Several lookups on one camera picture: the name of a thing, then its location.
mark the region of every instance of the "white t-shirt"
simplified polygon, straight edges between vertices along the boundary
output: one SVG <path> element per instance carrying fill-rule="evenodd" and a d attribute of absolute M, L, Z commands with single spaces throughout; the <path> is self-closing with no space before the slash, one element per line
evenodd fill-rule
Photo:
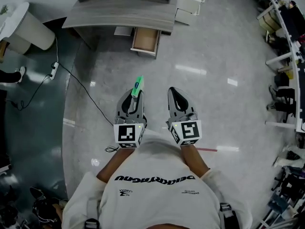
<path fill-rule="evenodd" d="M 191 229 L 219 229 L 221 199 L 236 211 L 241 229 L 252 217 L 237 188 L 219 171 L 199 178 L 183 162 L 179 149 L 158 136 L 116 170 L 108 184 L 85 174 L 63 212 L 63 229 L 83 229 L 88 200 L 96 200 L 102 229 L 145 229 L 173 224 Z"/>

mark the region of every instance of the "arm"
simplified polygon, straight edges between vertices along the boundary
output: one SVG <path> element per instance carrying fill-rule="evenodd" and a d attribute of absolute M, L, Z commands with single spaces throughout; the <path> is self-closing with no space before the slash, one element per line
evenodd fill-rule
<path fill-rule="evenodd" d="M 87 205 L 96 204 L 98 209 L 102 194 L 112 174 L 125 161 L 134 149 L 119 149 L 108 164 L 95 177 L 87 172 L 73 196 L 63 210 L 62 229 L 83 229 L 88 218 Z"/>
<path fill-rule="evenodd" d="M 182 146 L 181 151 L 190 170 L 210 187 L 220 202 L 230 204 L 232 210 L 235 210 L 240 228 L 249 229 L 252 224 L 252 215 L 235 184 L 220 171 L 210 170 L 194 145 Z"/>

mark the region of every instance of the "gray floor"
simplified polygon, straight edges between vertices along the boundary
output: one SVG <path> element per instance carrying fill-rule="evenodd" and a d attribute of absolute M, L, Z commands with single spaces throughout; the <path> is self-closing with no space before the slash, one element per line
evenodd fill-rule
<path fill-rule="evenodd" d="M 112 121 L 119 98 L 143 75 L 148 128 L 164 135 L 169 135 L 163 129 L 168 88 L 187 92 L 202 121 L 197 147 L 222 149 L 201 155 L 237 184 L 251 207 L 254 227 L 267 211 L 279 172 L 272 163 L 288 136 L 286 130 L 264 125 L 272 118 L 265 106 L 274 76 L 265 60 L 275 54 L 256 16 L 254 0 L 206 0 L 195 25 L 176 23 L 171 36 L 162 35 L 156 60 L 131 52 L 132 39 L 115 37 L 101 40 L 96 53 L 79 60 L 86 66 L 74 68 Z M 65 118 L 63 160 L 71 196 L 86 171 L 97 172 L 110 159 L 104 149 L 115 143 L 112 127 L 74 80 Z"/>
<path fill-rule="evenodd" d="M 60 61 L 71 69 L 80 39 L 64 30 L 54 32 L 58 37 Z M 26 55 L 7 50 L 0 69 L 12 73 L 15 68 L 26 66 L 27 71 L 21 83 L 0 83 L 0 89 L 6 90 L 7 99 L 19 103 L 19 107 L 21 100 L 26 105 L 43 78 L 51 73 L 51 63 L 55 61 L 56 44 L 47 51 L 32 45 Z M 67 77 L 67 72 L 59 68 L 54 80 L 46 80 L 22 111 L 6 104 L 5 142 L 12 170 L 0 176 L 0 191 L 6 193 L 9 186 L 15 189 L 15 206 L 22 214 L 19 219 L 23 217 L 29 222 L 37 221 L 32 213 L 31 186 L 50 196 L 67 198 L 61 157 Z"/>

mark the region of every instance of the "power strip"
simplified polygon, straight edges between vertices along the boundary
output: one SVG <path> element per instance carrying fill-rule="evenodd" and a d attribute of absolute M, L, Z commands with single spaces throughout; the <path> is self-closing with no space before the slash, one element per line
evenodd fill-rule
<path fill-rule="evenodd" d="M 55 74 L 57 72 L 58 66 L 59 66 L 58 62 L 55 62 L 54 65 L 52 66 L 52 72 L 51 72 L 51 77 L 50 77 L 51 80 L 53 80 L 55 78 Z"/>

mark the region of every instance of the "dark floor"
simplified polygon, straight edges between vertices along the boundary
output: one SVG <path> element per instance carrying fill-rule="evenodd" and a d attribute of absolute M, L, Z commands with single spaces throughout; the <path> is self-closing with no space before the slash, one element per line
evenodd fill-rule
<path fill-rule="evenodd" d="M 80 39 L 60 30 L 60 25 L 53 26 L 51 29 L 58 37 L 60 62 L 70 70 Z M 51 64 L 56 60 L 56 42 L 47 51 L 32 45 L 26 55 L 7 50 L 0 69 L 10 73 L 26 66 L 27 71 L 22 83 L 0 83 L 0 89 L 8 92 L 7 99 L 19 104 L 23 100 L 27 104 L 43 78 L 51 73 Z M 46 80 L 29 107 L 22 111 L 6 103 L 5 146 L 12 170 L 0 177 L 0 191 L 6 192 L 12 185 L 18 197 L 15 206 L 28 221 L 36 220 L 31 211 L 34 202 L 29 191 L 31 186 L 52 196 L 67 198 L 61 148 L 68 78 L 68 73 L 60 67 L 55 79 Z"/>

